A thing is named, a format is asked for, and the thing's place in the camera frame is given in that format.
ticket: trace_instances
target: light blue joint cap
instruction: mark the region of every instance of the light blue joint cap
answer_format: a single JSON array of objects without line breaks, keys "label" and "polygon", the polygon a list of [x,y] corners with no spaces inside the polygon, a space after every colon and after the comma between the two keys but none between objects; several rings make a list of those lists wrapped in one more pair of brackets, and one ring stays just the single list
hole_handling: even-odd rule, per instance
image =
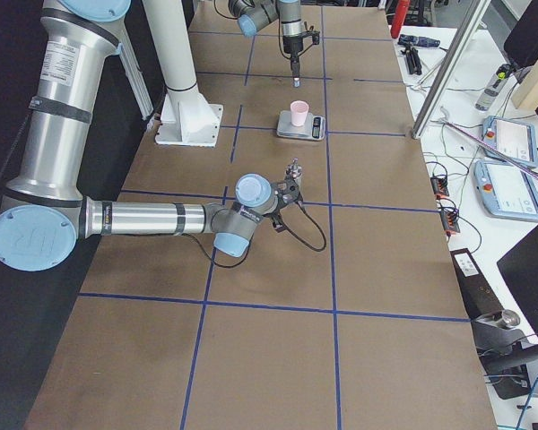
[{"label": "light blue joint cap", "polygon": [[257,26],[248,15],[239,16],[237,24],[239,24],[239,28],[243,32],[243,36],[246,38],[252,38],[257,34]]},{"label": "light blue joint cap", "polygon": [[117,21],[126,14],[131,0],[58,0],[84,20],[95,22]]},{"label": "light blue joint cap", "polygon": [[227,255],[240,257],[249,246],[249,241],[233,233],[218,233],[215,235],[213,246]]},{"label": "light blue joint cap", "polygon": [[271,184],[256,173],[248,173],[237,181],[235,196],[239,203],[256,208],[271,198]]},{"label": "light blue joint cap", "polygon": [[25,205],[0,214],[0,261],[19,271],[44,271],[74,249],[76,232],[62,212]]}]

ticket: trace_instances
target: pink cup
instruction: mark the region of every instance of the pink cup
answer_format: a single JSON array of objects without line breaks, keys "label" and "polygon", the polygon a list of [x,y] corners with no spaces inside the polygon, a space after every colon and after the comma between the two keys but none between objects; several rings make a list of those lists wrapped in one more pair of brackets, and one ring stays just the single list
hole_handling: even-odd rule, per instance
[{"label": "pink cup", "polygon": [[308,114],[308,103],[302,100],[295,100],[291,103],[291,123],[296,127],[305,124]]}]

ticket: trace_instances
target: table surface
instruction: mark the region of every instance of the table surface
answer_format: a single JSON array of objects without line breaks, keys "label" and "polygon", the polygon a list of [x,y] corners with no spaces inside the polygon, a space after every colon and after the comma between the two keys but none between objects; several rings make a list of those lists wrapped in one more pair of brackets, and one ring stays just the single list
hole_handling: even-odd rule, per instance
[{"label": "table surface", "polygon": [[[403,34],[412,34],[415,36],[426,36],[441,41],[440,46],[448,48],[450,42],[455,36],[455,29],[441,28],[419,28],[403,27]],[[407,87],[407,95],[413,115],[416,117],[421,110],[425,95],[422,91],[413,90],[411,87],[422,78],[422,76],[409,75],[406,69],[404,56],[401,54],[402,47],[395,43],[395,52],[398,57],[399,66],[403,80]],[[446,53],[440,49],[419,48],[419,56],[423,65],[423,73],[438,63]],[[510,90],[516,84],[513,76],[505,85],[502,92],[497,96],[490,110],[483,114],[475,109],[474,103],[482,93],[482,88],[488,84],[488,81],[496,69],[506,60],[500,53],[489,32],[478,30],[473,41],[469,44],[457,65],[450,83],[447,85],[445,96],[441,100],[441,106],[444,107],[450,117],[449,120],[460,125],[481,125],[486,116],[501,115],[503,104],[507,99]],[[423,86],[429,87],[434,79],[429,78],[423,83]],[[433,120],[438,120],[443,116],[439,109]],[[533,111],[516,109],[512,101],[508,102],[506,109],[506,118],[522,118],[520,121],[534,125],[538,145],[538,116]],[[438,160],[447,167],[448,173],[464,174],[465,167],[454,161],[447,155],[460,160],[466,166],[471,165],[473,156],[476,151],[476,145],[467,141],[466,138],[459,136],[454,131],[447,130],[445,127],[444,142],[441,137],[442,127],[438,124],[428,127],[426,133],[421,137],[422,149],[427,161]],[[479,136],[482,132],[480,127],[466,128],[469,133]],[[483,159],[480,151],[476,159]],[[427,165],[428,170],[432,173],[433,165]],[[467,177],[464,184],[464,177],[457,176],[449,180],[448,188],[451,194],[451,200],[461,204],[461,215],[472,222],[482,234],[482,246],[473,254],[475,261],[480,266],[486,280],[490,283],[492,289],[499,297],[502,305],[507,309],[517,311],[521,316],[522,312],[510,294],[505,281],[499,273],[496,262],[514,246],[522,237],[524,237],[537,224],[534,222],[515,221],[508,219],[493,218],[483,208],[482,201],[476,192],[473,171]],[[461,234],[454,235],[450,238],[448,246],[450,250],[468,248],[474,249],[479,242],[478,234],[467,224],[460,221]],[[534,333],[528,321],[523,320],[519,327],[525,334]],[[520,410],[516,405],[524,403],[524,398],[513,400],[501,400],[496,392],[489,387],[490,399],[494,408],[495,417],[500,425],[515,426]],[[524,428],[532,428],[531,423],[538,422],[538,399],[533,400],[533,408],[526,412]]]},{"label": "table surface", "polygon": [[[322,43],[293,89],[277,25],[245,39],[212,6],[189,36],[200,91],[224,105],[217,145],[148,133],[120,200],[231,202],[240,176],[281,180],[298,157],[329,246],[265,222],[225,271],[184,237],[104,237],[27,428],[490,430],[384,13],[303,7]],[[294,99],[326,116],[322,142],[276,136]],[[318,244],[299,211],[283,217]]]}]

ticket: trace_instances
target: water bottle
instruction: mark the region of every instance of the water bottle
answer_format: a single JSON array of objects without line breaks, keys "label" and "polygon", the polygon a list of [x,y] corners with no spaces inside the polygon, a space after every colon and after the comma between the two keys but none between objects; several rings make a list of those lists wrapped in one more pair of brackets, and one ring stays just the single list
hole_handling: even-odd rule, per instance
[{"label": "water bottle", "polygon": [[486,112],[490,108],[494,102],[494,99],[499,95],[513,70],[514,69],[510,64],[504,64],[499,67],[499,69],[492,75],[488,85],[474,105],[478,110]]}]

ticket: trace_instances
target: red cylinder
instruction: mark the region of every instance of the red cylinder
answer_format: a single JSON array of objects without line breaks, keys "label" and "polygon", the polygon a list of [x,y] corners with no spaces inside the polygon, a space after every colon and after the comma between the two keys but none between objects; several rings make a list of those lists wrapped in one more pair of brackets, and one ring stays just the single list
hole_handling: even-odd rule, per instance
[{"label": "red cylinder", "polygon": [[393,19],[393,25],[391,26],[391,37],[393,39],[398,38],[398,35],[401,33],[401,28],[403,27],[404,18],[406,18],[406,13],[409,12],[410,5],[411,5],[411,0],[399,0],[398,5],[396,6],[395,17]]}]

